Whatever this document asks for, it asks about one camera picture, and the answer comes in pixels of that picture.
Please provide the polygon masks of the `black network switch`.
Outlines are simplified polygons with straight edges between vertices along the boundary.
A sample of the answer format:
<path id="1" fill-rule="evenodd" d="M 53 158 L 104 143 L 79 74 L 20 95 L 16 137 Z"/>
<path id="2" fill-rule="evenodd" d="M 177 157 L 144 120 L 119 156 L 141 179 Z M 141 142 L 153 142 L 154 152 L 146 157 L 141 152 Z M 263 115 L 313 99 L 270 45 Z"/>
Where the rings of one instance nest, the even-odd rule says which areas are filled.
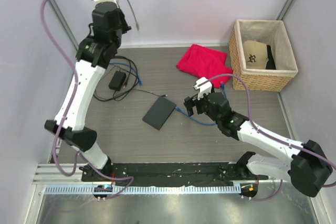
<path id="1" fill-rule="evenodd" d="M 164 97 L 159 97 L 142 118 L 143 122 L 160 130 L 175 110 L 176 104 Z"/>

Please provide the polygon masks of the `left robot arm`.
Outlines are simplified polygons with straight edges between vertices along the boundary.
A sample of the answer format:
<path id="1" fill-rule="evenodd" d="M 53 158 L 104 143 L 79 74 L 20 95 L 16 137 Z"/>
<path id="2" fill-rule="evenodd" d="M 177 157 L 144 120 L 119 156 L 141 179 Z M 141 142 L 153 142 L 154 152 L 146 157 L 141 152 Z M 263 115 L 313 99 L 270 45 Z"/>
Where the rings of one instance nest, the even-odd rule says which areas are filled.
<path id="1" fill-rule="evenodd" d="M 111 160 L 96 142 L 97 133 L 85 126 L 86 114 L 93 93 L 117 54 L 121 37 L 131 29 L 122 10 L 114 2 L 102 2 L 92 11 L 93 34 L 87 36 L 76 53 L 74 75 L 61 109 L 45 129 L 58 134 L 68 145 L 80 151 L 95 168 L 93 174 L 105 182 L 112 174 Z"/>

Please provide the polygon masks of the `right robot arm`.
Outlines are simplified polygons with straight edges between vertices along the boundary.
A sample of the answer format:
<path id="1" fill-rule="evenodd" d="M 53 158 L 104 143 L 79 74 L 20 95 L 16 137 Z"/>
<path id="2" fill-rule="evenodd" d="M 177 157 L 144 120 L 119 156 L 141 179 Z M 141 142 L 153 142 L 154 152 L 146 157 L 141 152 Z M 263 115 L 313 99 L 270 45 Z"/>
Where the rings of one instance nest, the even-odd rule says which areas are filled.
<path id="1" fill-rule="evenodd" d="M 242 179 L 254 175 L 282 179 L 290 182 L 300 193 L 315 197 L 332 174 L 332 165 L 318 143 L 312 140 L 302 143 L 264 129 L 232 110 L 222 93 L 186 97 L 184 106 L 189 116 L 195 112 L 206 114 L 222 134 L 272 155 L 252 154 L 247 161 L 240 163 L 237 173 Z"/>

